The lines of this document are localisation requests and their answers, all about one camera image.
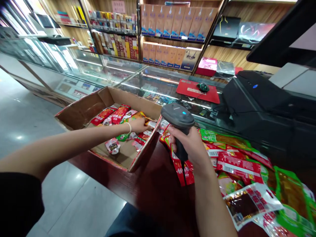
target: red box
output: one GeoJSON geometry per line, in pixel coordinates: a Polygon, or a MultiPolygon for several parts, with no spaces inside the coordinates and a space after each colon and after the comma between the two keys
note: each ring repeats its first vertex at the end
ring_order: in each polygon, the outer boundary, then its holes
{"type": "Polygon", "coordinates": [[[212,77],[217,71],[217,59],[203,57],[198,64],[196,74],[212,77]]]}

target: floor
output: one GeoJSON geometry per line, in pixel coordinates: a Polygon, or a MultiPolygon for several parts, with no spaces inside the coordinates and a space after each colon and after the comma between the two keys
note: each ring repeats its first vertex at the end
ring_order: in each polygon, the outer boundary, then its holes
{"type": "MultiPolygon", "coordinates": [[[[63,133],[61,108],[38,98],[0,69],[0,159],[38,139],[63,133]]],[[[27,237],[103,237],[126,201],[68,162],[42,184],[45,213],[27,237]]]]}

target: red snack package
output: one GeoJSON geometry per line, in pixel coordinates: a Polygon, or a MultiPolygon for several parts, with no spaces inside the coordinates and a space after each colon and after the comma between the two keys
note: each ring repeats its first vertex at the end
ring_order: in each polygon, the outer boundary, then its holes
{"type": "Polygon", "coordinates": [[[95,126],[99,125],[106,119],[108,116],[110,116],[114,111],[117,111],[117,107],[112,105],[111,107],[106,108],[103,110],[98,116],[96,116],[91,123],[95,126]]]}
{"type": "Polygon", "coordinates": [[[240,176],[245,185],[250,184],[250,180],[263,184],[261,166],[257,163],[223,155],[217,159],[217,169],[240,176]]]}
{"type": "Polygon", "coordinates": [[[239,149],[239,150],[240,152],[244,153],[247,156],[250,156],[256,161],[259,161],[261,164],[265,165],[266,167],[274,171],[270,159],[266,157],[265,155],[261,154],[260,152],[252,152],[252,151],[243,150],[243,149],[239,149]]]}
{"type": "Polygon", "coordinates": [[[121,105],[115,113],[112,115],[112,124],[119,124],[123,119],[123,116],[129,111],[131,107],[129,105],[121,105]]]}

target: barcode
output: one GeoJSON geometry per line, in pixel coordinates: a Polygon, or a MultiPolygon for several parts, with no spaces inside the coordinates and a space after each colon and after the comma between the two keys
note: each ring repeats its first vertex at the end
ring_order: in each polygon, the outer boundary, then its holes
{"type": "Polygon", "coordinates": [[[218,156],[216,151],[207,150],[208,156],[218,156]]]}
{"type": "Polygon", "coordinates": [[[228,173],[234,173],[234,169],[233,168],[229,168],[227,166],[223,166],[223,171],[228,172],[228,173]]]}

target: cardboard box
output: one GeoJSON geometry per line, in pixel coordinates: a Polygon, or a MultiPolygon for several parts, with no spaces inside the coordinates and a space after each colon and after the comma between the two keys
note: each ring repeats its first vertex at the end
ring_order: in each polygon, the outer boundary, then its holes
{"type": "Polygon", "coordinates": [[[169,47],[166,45],[161,46],[161,65],[162,66],[167,66],[168,64],[168,57],[169,57],[169,47]]]}
{"type": "Polygon", "coordinates": [[[157,65],[161,65],[161,57],[162,57],[163,47],[165,47],[165,46],[161,45],[161,44],[156,45],[155,64],[157,64],[157,65]]]}
{"type": "Polygon", "coordinates": [[[192,20],[195,14],[195,8],[186,8],[180,30],[180,36],[189,36],[192,20]]]}
{"type": "Polygon", "coordinates": [[[148,34],[148,5],[141,5],[141,25],[142,25],[142,34],[148,34]]]}
{"type": "Polygon", "coordinates": [[[174,61],[174,64],[173,64],[174,68],[180,68],[181,67],[184,54],[185,54],[185,48],[178,47],[177,48],[177,55],[175,57],[175,61],[174,61]]]}
{"type": "Polygon", "coordinates": [[[159,128],[161,105],[117,88],[105,87],[65,107],[55,115],[55,119],[69,131],[95,127],[90,124],[90,121],[113,104],[117,107],[121,104],[127,104],[132,109],[143,111],[146,116],[158,120],[150,138],[139,152],[132,146],[133,140],[119,142],[121,147],[116,155],[110,154],[104,143],[89,150],[89,152],[113,166],[124,171],[133,172],[159,128]]]}
{"type": "Polygon", "coordinates": [[[198,37],[198,32],[200,31],[202,20],[205,14],[204,8],[196,8],[194,17],[192,20],[192,24],[189,31],[189,37],[188,40],[196,40],[198,37]]]}
{"type": "Polygon", "coordinates": [[[203,57],[198,64],[196,74],[212,77],[217,71],[217,59],[203,57]]]}
{"type": "Polygon", "coordinates": [[[181,64],[181,69],[192,71],[202,49],[187,47],[181,64]]]}
{"type": "Polygon", "coordinates": [[[148,35],[155,35],[156,32],[156,13],[154,5],[148,4],[148,35]]]}
{"type": "Polygon", "coordinates": [[[202,20],[200,30],[197,35],[197,41],[204,42],[208,32],[211,29],[215,16],[217,14],[217,8],[206,8],[205,14],[202,20]]]}
{"type": "Polygon", "coordinates": [[[164,35],[163,37],[170,38],[171,30],[173,25],[174,13],[176,7],[174,6],[166,6],[167,14],[165,16],[165,23],[164,23],[164,35]]]}
{"type": "Polygon", "coordinates": [[[167,14],[166,6],[162,5],[154,5],[154,11],[156,14],[156,34],[155,36],[162,37],[164,33],[164,24],[165,24],[165,17],[167,14]]]}
{"type": "Polygon", "coordinates": [[[174,65],[174,61],[175,58],[177,57],[177,47],[173,47],[173,46],[168,46],[168,62],[167,62],[167,66],[168,67],[173,67],[174,65]]]}
{"type": "Polygon", "coordinates": [[[147,42],[143,43],[143,61],[146,63],[149,62],[149,46],[147,42]]]}
{"type": "Polygon", "coordinates": [[[176,7],[171,30],[171,38],[178,39],[186,7],[176,7]]]}

